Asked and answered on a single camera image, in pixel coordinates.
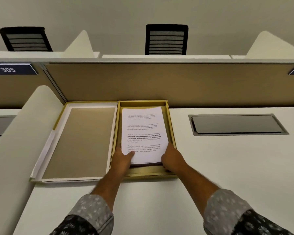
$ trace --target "patterned sleeve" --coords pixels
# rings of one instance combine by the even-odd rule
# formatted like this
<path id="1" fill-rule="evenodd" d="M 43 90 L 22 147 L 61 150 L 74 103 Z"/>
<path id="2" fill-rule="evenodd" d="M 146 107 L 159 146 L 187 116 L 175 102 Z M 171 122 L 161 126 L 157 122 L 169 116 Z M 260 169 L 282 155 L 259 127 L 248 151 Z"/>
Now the patterned sleeve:
<path id="1" fill-rule="evenodd" d="M 84 195 L 50 235 L 110 235 L 113 213 L 99 195 Z"/>
<path id="2" fill-rule="evenodd" d="M 219 189 L 208 200 L 204 212 L 208 235 L 293 235 L 267 218 L 230 190 Z"/>

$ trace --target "black office chair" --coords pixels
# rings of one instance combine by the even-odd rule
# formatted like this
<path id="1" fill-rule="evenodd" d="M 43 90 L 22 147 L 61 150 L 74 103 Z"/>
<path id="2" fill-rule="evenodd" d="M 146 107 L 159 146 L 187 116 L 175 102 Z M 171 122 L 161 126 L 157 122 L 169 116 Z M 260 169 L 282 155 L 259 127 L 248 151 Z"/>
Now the black office chair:
<path id="1" fill-rule="evenodd" d="M 146 25 L 145 55 L 186 55 L 187 25 Z"/>
<path id="2" fill-rule="evenodd" d="M 8 51 L 49 51 L 44 27 L 4 27 L 0 34 Z"/>

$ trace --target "stack of papers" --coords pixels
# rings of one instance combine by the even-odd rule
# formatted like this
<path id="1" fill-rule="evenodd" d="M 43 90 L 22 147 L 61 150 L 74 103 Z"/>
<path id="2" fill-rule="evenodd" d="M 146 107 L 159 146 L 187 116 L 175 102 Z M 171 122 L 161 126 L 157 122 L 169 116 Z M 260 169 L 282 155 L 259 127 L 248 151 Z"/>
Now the stack of papers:
<path id="1" fill-rule="evenodd" d="M 131 165 L 161 163 L 167 146 L 161 107 L 122 110 L 122 153 L 135 151 Z"/>

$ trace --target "hand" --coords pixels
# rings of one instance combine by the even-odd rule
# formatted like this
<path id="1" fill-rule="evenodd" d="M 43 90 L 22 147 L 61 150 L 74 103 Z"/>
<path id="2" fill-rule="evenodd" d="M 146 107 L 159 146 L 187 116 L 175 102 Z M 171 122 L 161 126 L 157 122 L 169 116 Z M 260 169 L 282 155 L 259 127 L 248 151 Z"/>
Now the hand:
<path id="1" fill-rule="evenodd" d="M 187 166 L 182 154 L 174 148 L 172 143 L 168 144 L 165 154 L 161 157 L 161 161 L 166 169 L 175 174 Z"/>
<path id="2" fill-rule="evenodd" d="M 124 155 L 121 150 L 121 144 L 115 148 L 115 152 L 111 160 L 110 171 L 115 172 L 121 177 L 125 177 L 129 166 L 131 165 L 131 159 L 134 156 L 135 152 L 131 151 L 127 155 Z"/>

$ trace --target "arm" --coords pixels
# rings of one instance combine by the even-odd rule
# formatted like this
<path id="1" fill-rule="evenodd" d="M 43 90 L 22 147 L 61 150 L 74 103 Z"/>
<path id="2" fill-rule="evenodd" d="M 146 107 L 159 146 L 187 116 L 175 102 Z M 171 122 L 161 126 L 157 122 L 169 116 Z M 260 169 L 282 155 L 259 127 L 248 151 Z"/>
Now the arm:
<path id="1" fill-rule="evenodd" d="M 120 183 L 126 175 L 134 152 L 124 155 L 118 146 L 112 156 L 110 171 L 89 195 L 84 195 L 62 223 L 50 235 L 87 235 L 112 233 L 112 209 Z"/>
<path id="2" fill-rule="evenodd" d="M 170 143 L 162 155 L 164 167 L 174 172 L 184 184 L 204 218 L 209 235 L 292 235 L 256 213 L 247 201 L 230 190 L 220 189 L 187 165 L 181 153 Z"/>

